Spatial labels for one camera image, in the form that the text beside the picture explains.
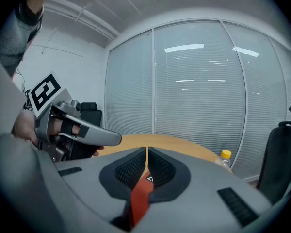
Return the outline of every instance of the hand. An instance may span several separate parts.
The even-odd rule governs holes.
[[[39,143],[39,140],[34,132],[34,120],[35,120],[34,113],[27,110],[22,111],[14,124],[14,133],[16,137],[22,138],[24,140],[30,140],[32,141],[33,144],[37,146]],[[63,123],[62,120],[55,118],[51,122],[49,135],[52,135],[52,136],[58,135],[60,133],[62,123]],[[79,130],[80,130],[79,126],[74,125],[72,128],[72,133],[74,135],[78,135]],[[94,156],[98,156],[98,155],[99,153],[96,151],[94,153]]]

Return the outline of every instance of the black wire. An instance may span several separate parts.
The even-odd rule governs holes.
[[[19,74],[20,76],[23,77],[23,80],[24,80],[24,89],[23,89],[22,93],[25,93],[25,91],[26,91],[26,81],[25,81],[25,78],[24,78],[24,76],[20,73],[20,71],[18,70],[18,68],[16,68],[16,72],[17,72],[17,74]]]

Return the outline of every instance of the yellow bottle cap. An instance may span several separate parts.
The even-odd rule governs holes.
[[[224,159],[229,159],[231,158],[232,153],[229,150],[223,150],[221,153],[221,157],[223,157]]]

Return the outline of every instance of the red object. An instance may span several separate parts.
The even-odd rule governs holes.
[[[150,172],[146,173],[137,183],[135,189],[130,195],[130,204],[132,212],[131,226],[136,226],[150,207],[149,195],[153,192],[153,179]]]

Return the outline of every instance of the glass wall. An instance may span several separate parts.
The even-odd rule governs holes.
[[[172,24],[110,52],[108,129],[180,137],[218,155],[228,149],[241,178],[258,177],[269,133],[291,121],[289,106],[291,53],[247,27]]]

